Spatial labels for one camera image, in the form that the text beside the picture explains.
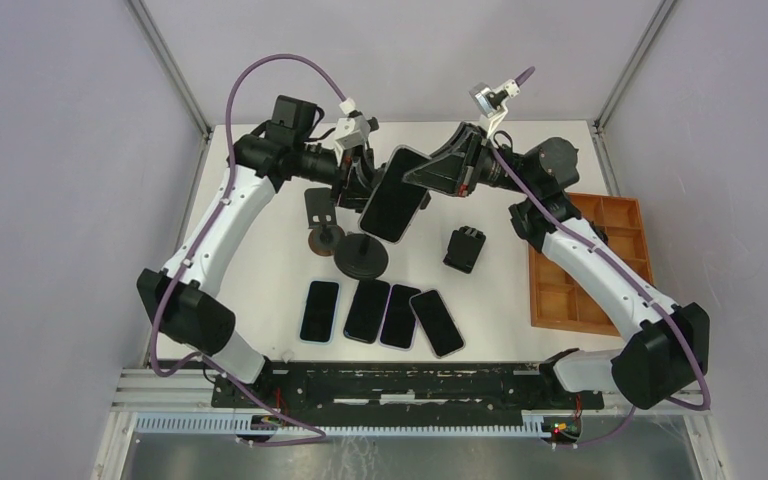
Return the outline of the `black folding phone stand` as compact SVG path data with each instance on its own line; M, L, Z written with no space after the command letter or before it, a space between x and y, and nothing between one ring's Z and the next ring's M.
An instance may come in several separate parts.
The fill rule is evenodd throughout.
M486 241L486 235L469 226L453 230L443 257L443 264L459 272L470 274Z

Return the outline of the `wooden-base black plate stand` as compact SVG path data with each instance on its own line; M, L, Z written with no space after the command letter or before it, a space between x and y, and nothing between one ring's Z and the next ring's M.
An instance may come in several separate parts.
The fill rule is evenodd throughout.
M309 235L308 246L319 256L331 257L345 237L338 225L336 204L329 188L309 188L304 192Z

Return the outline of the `phone with white case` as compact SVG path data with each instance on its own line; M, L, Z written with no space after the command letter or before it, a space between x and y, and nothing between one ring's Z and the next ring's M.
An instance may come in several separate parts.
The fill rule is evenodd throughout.
M382 280L361 280L343 328L345 338L365 344L372 344L378 338L391 285Z

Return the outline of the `phone with light blue case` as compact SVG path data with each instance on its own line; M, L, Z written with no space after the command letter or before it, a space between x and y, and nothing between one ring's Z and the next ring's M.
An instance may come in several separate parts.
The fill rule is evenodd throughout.
M310 283L299 330L301 341L320 344L331 341L339 294L337 282L315 280Z

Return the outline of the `phone with purple case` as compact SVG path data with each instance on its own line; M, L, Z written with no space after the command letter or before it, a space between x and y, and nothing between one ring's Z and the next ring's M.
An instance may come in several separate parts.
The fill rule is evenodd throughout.
M415 338L416 318L410 306L410 299L419 295L415 287L397 284L391 288L379 343L399 350L409 350Z

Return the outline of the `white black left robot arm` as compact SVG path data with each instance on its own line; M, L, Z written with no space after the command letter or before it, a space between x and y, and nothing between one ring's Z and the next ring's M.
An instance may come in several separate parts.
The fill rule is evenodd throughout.
M250 407L266 405L274 381L262 373L266 357L236 331L235 314L217 295L237 248L258 215L294 177L337 192L352 167L364 164L378 121L347 99L324 147L313 132L324 116L316 104L279 96L270 119L230 144L223 182L204 216L158 271L144 269L137 290L151 322L149 361L157 369L157 339L165 335L203 355L237 380L235 392Z

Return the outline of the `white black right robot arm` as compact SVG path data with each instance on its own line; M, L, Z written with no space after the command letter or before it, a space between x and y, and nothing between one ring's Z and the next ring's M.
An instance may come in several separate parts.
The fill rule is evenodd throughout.
M517 153L463 122L430 154L397 151L409 160L406 184L452 197L466 197L479 184L521 191L525 200L509 208L517 236L581 286L624 340L620 350L570 349L544 361L537 392L545 405L562 408L579 392L600 391L619 393L639 409L663 401L710 408L709 315L645 281L573 205L566 189L579 179L578 150L570 141L550 137Z

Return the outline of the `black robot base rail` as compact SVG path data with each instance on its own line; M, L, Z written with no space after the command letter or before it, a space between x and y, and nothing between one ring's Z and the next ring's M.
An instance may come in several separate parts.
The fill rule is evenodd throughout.
M535 363L271 362L250 389L318 427L513 427L525 411L605 405L550 386Z

